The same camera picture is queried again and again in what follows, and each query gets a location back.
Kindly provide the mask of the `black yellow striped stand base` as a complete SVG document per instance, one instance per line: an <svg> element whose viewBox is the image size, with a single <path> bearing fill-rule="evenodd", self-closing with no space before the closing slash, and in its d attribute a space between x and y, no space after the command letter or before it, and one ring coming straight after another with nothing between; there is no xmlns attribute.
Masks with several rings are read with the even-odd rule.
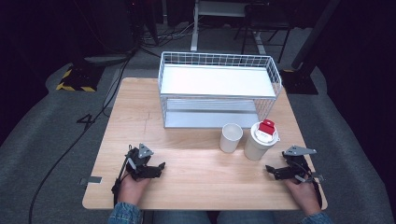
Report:
<svg viewBox="0 0 396 224"><path fill-rule="evenodd" d="M56 90L95 92L104 70L103 66L76 67L71 65L64 73Z"/></svg>

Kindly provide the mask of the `white wire shelf rack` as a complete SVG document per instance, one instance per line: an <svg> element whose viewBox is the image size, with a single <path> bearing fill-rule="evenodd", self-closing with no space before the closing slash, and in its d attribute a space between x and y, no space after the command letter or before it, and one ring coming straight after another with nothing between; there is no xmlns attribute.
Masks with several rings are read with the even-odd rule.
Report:
<svg viewBox="0 0 396 224"><path fill-rule="evenodd" d="M282 80L270 56L165 51L158 88L166 128L249 128L268 117Z"/></svg>

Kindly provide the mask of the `black pole stand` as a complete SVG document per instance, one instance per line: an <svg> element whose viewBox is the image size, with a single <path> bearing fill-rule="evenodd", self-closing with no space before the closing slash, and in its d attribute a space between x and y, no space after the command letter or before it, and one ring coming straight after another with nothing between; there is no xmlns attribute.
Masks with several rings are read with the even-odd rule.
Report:
<svg viewBox="0 0 396 224"><path fill-rule="evenodd" d="M317 94L318 91L311 78L315 68L314 62L309 62L308 57L314 52L314 45L319 39L321 32L332 17L341 0L330 0L318 18L313 30L305 40L297 56L293 60L292 70L283 69L279 72L282 77L282 85L288 94Z"/></svg>

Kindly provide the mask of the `black chair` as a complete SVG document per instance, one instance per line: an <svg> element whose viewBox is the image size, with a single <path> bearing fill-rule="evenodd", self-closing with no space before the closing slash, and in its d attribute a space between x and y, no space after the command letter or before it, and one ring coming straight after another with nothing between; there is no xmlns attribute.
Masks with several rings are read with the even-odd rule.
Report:
<svg viewBox="0 0 396 224"><path fill-rule="evenodd" d="M267 40L267 43L271 46L274 45L274 43L271 42L274 36L279 31L285 31L286 33L283 42L281 44L276 44L277 47L281 47L277 59L280 63L291 29L290 16L285 11L285 8L283 8L280 3L268 0L263 3L251 3L244 6L244 19L242 24L238 27L234 39L238 37L240 32L243 32L241 53L244 53L249 31L256 34L261 32L271 32L272 35Z"/></svg>

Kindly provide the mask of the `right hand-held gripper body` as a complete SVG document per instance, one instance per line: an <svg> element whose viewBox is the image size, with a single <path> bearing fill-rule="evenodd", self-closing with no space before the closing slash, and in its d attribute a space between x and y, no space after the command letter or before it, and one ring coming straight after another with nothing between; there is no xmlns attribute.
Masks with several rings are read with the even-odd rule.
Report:
<svg viewBox="0 0 396 224"><path fill-rule="evenodd" d="M315 149L291 146L289 149L282 152L282 156L288 165L283 179L295 178L300 182L313 182L314 178L309 168L305 155L316 154Z"/></svg>

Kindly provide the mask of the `person's leg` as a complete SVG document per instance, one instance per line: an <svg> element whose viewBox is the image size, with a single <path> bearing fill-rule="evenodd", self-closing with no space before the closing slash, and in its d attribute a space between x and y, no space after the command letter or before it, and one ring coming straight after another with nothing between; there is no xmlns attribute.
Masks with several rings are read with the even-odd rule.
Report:
<svg viewBox="0 0 396 224"><path fill-rule="evenodd" d="M153 213L153 224L211 224L203 211L156 211Z"/></svg>
<svg viewBox="0 0 396 224"><path fill-rule="evenodd" d="M217 224L276 224L272 212L267 211L221 211Z"/></svg>

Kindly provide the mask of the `person's left leg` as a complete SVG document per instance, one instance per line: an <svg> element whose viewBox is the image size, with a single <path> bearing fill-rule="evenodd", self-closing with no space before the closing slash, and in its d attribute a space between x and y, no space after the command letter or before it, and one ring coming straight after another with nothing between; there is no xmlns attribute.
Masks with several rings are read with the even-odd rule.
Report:
<svg viewBox="0 0 396 224"><path fill-rule="evenodd" d="M153 224L211 224L203 211L156 211L153 213Z"/></svg>

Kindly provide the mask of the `white paper cup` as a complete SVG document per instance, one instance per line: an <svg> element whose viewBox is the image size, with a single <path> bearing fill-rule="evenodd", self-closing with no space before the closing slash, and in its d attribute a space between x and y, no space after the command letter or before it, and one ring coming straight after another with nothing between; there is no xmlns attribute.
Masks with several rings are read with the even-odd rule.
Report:
<svg viewBox="0 0 396 224"><path fill-rule="evenodd" d="M233 153L243 136L242 128L236 123L227 123L222 127L219 148L225 153Z"/></svg>

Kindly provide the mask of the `person's right hand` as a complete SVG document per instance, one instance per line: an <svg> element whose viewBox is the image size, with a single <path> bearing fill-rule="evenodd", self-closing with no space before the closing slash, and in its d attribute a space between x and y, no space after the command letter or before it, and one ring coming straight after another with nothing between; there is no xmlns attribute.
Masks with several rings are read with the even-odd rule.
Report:
<svg viewBox="0 0 396 224"><path fill-rule="evenodd" d="M316 190L312 183L298 182L294 179L286 179L283 183L289 189L294 201L307 216L317 214L321 211Z"/></svg>

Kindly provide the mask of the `person's left hand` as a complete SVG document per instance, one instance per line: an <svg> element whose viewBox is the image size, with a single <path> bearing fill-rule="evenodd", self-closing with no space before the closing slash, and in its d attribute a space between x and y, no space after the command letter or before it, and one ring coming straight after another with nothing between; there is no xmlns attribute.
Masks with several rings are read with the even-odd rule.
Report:
<svg viewBox="0 0 396 224"><path fill-rule="evenodd" d="M118 202L138 205L149 183L149 178L134 180L130 175L125 175L121 179Z"/></svg>

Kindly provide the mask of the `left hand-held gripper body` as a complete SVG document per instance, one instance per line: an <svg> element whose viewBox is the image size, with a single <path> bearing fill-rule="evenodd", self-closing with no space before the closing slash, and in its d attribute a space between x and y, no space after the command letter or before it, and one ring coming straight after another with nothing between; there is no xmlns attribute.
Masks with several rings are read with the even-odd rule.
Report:
<svg viewBox="0 0 396 224"><path fill-rule="evenodd" d="M148 162L153 155L153 151L140 143L138 147L131 147L126 155L126 171L134 179L144 177L147 170L152 170L154 166L148 166Z"/></svg>

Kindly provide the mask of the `person's right leg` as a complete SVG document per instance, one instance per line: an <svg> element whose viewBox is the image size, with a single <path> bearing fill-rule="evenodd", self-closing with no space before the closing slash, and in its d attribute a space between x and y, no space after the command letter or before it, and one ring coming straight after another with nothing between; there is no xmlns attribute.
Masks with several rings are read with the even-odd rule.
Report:
<svg viewBox="0 0 396 224"><path fill-rule="evenodd" d="M272 212L267 211L221 211L217 224L276 224Z"/></svg>

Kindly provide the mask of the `white desk frame leg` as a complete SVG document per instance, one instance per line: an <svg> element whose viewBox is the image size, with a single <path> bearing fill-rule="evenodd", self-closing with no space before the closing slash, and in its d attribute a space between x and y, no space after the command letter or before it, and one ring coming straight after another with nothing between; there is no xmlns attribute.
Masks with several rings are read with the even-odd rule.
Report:
<svg viewBox="0 0 396 224"><path fill-rule="evenodd" d="M191 51L198 50L198 20L200 16L219 16L243 18L246 3L216 0L194 0L193 31L191 36Z"/></svg>

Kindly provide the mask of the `white cup with red lid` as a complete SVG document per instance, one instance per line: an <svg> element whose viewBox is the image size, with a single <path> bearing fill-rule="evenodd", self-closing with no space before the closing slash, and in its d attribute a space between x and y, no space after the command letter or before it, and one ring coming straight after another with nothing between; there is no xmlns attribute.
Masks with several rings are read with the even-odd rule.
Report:
<svg viewBox="0 0 396 224"><path fill-rule="evenodd" d="M251 161L259 161L268 149L280 140L275 123L269 119L256 122L249 131L244 147L245 156Z"/></svg>

